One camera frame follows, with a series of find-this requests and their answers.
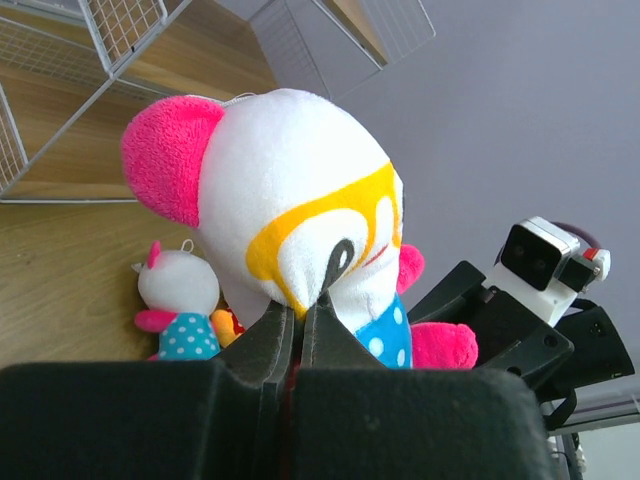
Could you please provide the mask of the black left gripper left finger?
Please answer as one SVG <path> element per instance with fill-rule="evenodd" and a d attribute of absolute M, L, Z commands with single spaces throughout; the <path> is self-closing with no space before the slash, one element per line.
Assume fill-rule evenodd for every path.
<path fill-rule="evenodd" d="M 1 372 L 5 479 L 274 479 L 295 317 L 271 304 L 206 361 Z"/>

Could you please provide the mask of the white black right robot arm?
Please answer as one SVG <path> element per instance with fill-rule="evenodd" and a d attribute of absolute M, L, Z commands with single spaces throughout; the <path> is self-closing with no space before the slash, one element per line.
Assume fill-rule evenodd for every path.
<path fill-rule="evenodd" d="M 409 312 L 421 325 L 462 323 L 475 334 L 479 368 L 508 371 L 535 393 L 547 432 L 574 413 L 581 387 L 632 375 L 631 358 L 606 311 L 588 299 L 549 325 L 506 290 L 486 287 L 483 274 L 462 261 Z"/>

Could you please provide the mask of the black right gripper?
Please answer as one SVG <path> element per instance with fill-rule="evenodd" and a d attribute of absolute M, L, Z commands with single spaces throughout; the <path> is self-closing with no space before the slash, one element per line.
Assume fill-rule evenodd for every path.
<path fill-rule="evenodd" d="M 483 286 L 485 276 L 459 262 L 408 313 L 412 324 L 465 324 L 475 333 L 478 368 L 505 370 L 540 388 L 574 352 L 573 343 L 511 295 Z"/>

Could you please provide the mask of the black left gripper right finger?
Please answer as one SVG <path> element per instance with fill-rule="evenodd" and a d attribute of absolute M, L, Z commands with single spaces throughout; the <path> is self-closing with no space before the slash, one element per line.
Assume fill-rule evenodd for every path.
<path fill-rule="evenodd" d="M 533 392 L 500 370 L 390 370 L 323 297 L 292 393 L 295 479 L 552 479 Z"/>

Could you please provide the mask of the white plush with yellow glasses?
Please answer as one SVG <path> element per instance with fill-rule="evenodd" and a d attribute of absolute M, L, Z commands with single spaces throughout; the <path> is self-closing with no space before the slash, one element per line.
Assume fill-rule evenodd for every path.
<path fill-rule="evenodd" d="M 352 115 L 311 92 L 277 89 L 226 103 L 161 99 L 121 139 L 135 198 L 188 227 L 244 326 L 270 301 L 303 319 L 328 295 L 338 320 L 390 368 L 469 369 L 463 324 L 411 325 L 402 294 L 421 252 L 402 240 L 403 183 Z"/>

